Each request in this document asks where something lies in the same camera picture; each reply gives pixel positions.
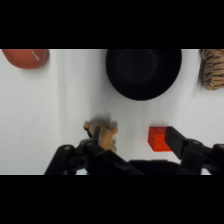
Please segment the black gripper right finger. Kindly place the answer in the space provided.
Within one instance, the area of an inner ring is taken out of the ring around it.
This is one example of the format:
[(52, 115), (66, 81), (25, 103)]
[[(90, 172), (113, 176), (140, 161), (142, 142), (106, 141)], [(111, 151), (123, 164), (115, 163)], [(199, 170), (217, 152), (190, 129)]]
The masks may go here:
[(181, 161), (178, 175), (201, 175), (203, 169), (211, 175), (224, 175), (224, 144), (207, 147), (198, 140), (187, 139), (171, 126), (166, 128), (165, 142)]

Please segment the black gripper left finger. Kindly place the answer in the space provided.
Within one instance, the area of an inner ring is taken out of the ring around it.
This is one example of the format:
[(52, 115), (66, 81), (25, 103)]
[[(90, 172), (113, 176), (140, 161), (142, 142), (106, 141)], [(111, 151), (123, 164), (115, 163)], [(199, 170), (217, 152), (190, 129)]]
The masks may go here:
[(82, 140), (77, 147), (60, 146), (51, 159), (45, 175), (76, 175), (85, 169), (91, 175), (142, 175), (142, 172), (115, 153), (99, 145), (100, 128), (91, 139)]

